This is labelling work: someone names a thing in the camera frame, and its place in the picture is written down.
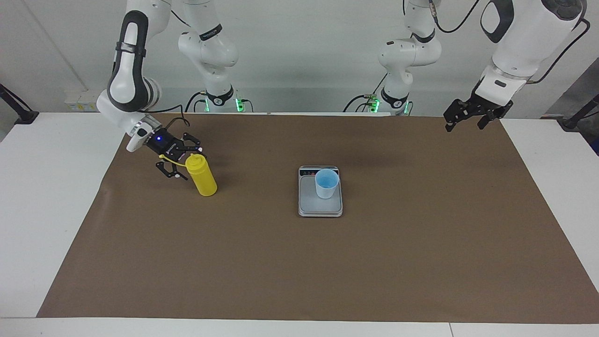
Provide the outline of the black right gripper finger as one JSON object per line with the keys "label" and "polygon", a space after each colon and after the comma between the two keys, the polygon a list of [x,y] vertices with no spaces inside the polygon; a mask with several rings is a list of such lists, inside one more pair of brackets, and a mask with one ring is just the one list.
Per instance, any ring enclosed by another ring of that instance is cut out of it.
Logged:
{"label": "black right gripper finger", "polygon": [[203,153],[203,148],[201,147],[201,141],[189,134],[188,132],[184,132],[181,138],[183,150],[185,152],[196,152]]}
{"label": "black right gripper finger", "polygon": [[[167,163],[171,164],[171,170],[167,170],[165,168]],[[185,166],[178,162],[171,161],[169,159],[161,159],[159,162],[156,162],[155,166],[167,178],[181,178],[185,181],[188,181],[188,177],[178,170],[179,167]]]}

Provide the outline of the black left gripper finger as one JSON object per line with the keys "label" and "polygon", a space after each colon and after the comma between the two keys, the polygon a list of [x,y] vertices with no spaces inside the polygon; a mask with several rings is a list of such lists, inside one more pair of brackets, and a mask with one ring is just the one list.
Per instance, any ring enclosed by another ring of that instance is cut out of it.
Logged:
{"label": "black left gripper finger", "polygon": [[469,118],[467,108],[467,102],[465,103],[460,99],[453,100],[449,107],[447,107],[445,113],[443,113],[446,122],[445,129],[447,132],[451,132],[456,124]]}
{"label": "black left gripper finger", "polygon": [[504,117],[504,113],[503,112],[490,112],[490,113],[486,113],[486,115],[484,115],[479,122],[477,122],[477,127],[479,128],[479,130],[483,130],[490,122],[496,120],[496,119],[501,119]]}

